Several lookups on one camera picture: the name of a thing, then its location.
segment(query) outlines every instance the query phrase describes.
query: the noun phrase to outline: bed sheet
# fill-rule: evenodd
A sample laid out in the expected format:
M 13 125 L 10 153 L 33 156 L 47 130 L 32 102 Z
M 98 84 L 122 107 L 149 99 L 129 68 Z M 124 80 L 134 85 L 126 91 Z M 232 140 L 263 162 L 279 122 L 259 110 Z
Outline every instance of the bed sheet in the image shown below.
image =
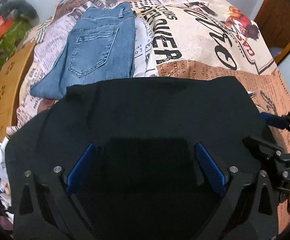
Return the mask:
M 257 24 L 226 0 L 62 0 L 45 28 L 44 40 L 35 47 L 34 62 L 21 86 L 18 124 L 7 128 L 9 135 L 55 103 L 32 97 L 30 87 L 52 70 L 83 13 L 89 7 L 109 9 L 124 1 L 130 2 L 140 19 L 135 68 L 144 77 L 211 80 L 232 75 L 260 112 L 283 115 L 290 111 L 288 89 Z M 272 131 L 290 153 L 290 134 Z M 287 201 L 279 205 L 278 215 L 281 232 L 290 219 Z

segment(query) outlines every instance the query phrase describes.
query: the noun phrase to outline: blue gripper pad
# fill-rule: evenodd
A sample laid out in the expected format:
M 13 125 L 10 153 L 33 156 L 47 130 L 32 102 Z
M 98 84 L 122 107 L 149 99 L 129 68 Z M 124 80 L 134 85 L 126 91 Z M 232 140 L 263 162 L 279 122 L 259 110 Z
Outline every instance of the blue gripper pad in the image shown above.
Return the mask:
M 95 146 L 91 143 L 67 177 L 66 193 L 71 195 L 79 190 L 96 157 Z
M 215 193 L 226 193 L 226 177 L 201 143 L 196 145 L 195 156 Z
M 288 123 L 283 117 L 279 117 L 273 114 L 268 114 L 268 113 L 261 113 L 261 116 L 263 116 L 267 122 L 268 125 L 279 128 L 279 129 L 287 129 L 288 128 Z

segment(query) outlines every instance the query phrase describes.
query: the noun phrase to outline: orange object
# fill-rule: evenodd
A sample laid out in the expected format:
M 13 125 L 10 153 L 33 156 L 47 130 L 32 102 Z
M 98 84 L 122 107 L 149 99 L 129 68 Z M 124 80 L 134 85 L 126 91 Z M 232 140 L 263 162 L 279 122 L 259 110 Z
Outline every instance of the orange object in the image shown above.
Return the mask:
M 2 27 L 5 24 L 5 20 L 3 16 L 0 16 L 0 27 Z
M 0 27 L 0 39 L 12 27 L 13 24 L 14 21 L 10 19 Z

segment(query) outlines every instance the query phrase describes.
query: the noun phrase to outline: wooden door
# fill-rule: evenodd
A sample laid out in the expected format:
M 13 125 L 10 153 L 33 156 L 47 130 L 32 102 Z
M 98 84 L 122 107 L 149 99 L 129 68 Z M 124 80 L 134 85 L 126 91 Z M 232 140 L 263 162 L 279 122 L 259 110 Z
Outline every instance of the wooden door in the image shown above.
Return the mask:
M 255 18 L 268 48 L 290 43 L 290 0 L 264 0 Z

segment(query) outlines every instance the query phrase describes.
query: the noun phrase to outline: gray object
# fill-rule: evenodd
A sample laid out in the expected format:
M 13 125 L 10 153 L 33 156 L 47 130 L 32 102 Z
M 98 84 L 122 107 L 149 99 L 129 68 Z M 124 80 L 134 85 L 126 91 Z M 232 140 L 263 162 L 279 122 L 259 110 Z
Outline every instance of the gray object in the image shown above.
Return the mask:
M 25 176 L 26 177 L 29 177 L 30 175 L 32 175 L 32 172 L 31 171 L 29 171 L 29 170 L 28 171 L 25 171 Z
M 267 172 L 266 172 L 266 171 L 263 171 L 263 170 L 261 170 L 260 174 L 261 174 L 263 177 L 266 177 L 266 176 L 267 176 Z
M 236 173 L 236 172 L 238 172 L 238 168 L 235 167 L 235 166 L 231 166 L 231 167 L 229 168 L 229 170 L 230 170 L 232 173 Z
M 287 178 L 287 177 L 288 177 L 288 172 L 287 172 L 287 171 L 283 171 L 282 176 L 283 176 L 284 178 Z
M 61 166 L 56 166 L 56 167 L 54 168 L 54 172 L 55 172 L 55 173 L 59 173 L 61 170 L 62 170 L 62 167 L 61 167 Z

